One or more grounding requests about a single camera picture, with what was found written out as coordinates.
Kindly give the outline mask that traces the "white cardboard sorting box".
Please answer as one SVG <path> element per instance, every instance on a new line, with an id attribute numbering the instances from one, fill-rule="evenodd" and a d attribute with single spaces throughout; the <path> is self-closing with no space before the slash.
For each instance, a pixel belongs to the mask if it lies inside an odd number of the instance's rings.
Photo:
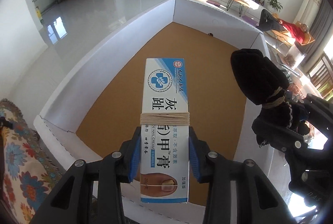
<path id="1" fill-rule="evenodd" d="M 77 159 L 101 157 L 76 136 L 76 130 L 107 85 L 134 55 L 164 27 L 175 22 L 242 49 L 260 49 L 270 58 L 265 38 L 244 20 L 191 0 L 166 0 L 135 16 L 89 51 L 67 74 L 34 119 L 41 140 L 56 161 L 67 170 Z M 252 122 L 260 107 L 246 101 L 240 140 L 234 160 L 253 159 L 268 176 L 274 149 L 259 149 Z M 122 185 L 125 216 L 139 223 L 201 223 L 204 207 L 192 203 L 142 204 L 139 183 Z"/>

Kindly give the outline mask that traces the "small wooden side table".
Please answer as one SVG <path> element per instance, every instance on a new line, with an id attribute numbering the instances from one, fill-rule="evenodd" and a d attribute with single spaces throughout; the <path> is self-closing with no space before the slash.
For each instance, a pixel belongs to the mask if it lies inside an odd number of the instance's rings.
<path id="1" fill-rule="evenodd" d="M 239 16 L 242 16 L 242 12 L 245 7 L 250 7 L 248 3 L 242 0 L 228 0 L 227 5 L 226 5 L 226 10 L 229 11 L 233 2 L 237 2 L 239 4 Z"/>

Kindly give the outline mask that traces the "wooden dining chair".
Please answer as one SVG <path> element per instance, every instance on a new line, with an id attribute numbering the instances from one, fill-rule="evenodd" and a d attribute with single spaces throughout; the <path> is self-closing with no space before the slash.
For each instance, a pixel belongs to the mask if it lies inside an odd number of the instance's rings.
<path id="1" fill-rule="evenodd" d="M 330 100 L 332 98 L 332 62 L 325 53 L 322 53 L 317 64 L 311 69 L 309 77 L 322 98 Z"/>

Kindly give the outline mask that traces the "white standing air conditioner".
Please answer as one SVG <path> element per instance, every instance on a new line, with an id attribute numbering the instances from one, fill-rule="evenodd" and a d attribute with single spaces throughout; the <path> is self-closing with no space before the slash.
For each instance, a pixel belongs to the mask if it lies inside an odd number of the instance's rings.
<path id="1" fill-rule="evenodd" d="M 322 0 L 303 0 L 294 23 L 304 23 L 310 28 L 318 14 Z"/>

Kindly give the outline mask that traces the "white blue ointment box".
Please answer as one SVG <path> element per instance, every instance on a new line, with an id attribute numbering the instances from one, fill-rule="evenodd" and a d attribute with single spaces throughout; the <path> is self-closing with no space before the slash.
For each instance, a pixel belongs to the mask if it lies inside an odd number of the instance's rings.
<path id="1" fill-rule="evenodd" d="M 189 125 L 184 59 L 148 58 L 140 115 L 141 202 L 188 201 Z"/>

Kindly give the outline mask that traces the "floral patterned cloth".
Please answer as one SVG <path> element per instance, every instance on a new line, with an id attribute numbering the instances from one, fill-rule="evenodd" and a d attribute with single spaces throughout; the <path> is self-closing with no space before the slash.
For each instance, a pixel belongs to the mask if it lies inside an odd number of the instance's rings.
<path id="1" fill-rule="evenodd" d="M 1 117 L 12 124 L 1 124 L 1 223 L 30 223 L 62 172 L 8 99 L 1 100 Z"/>

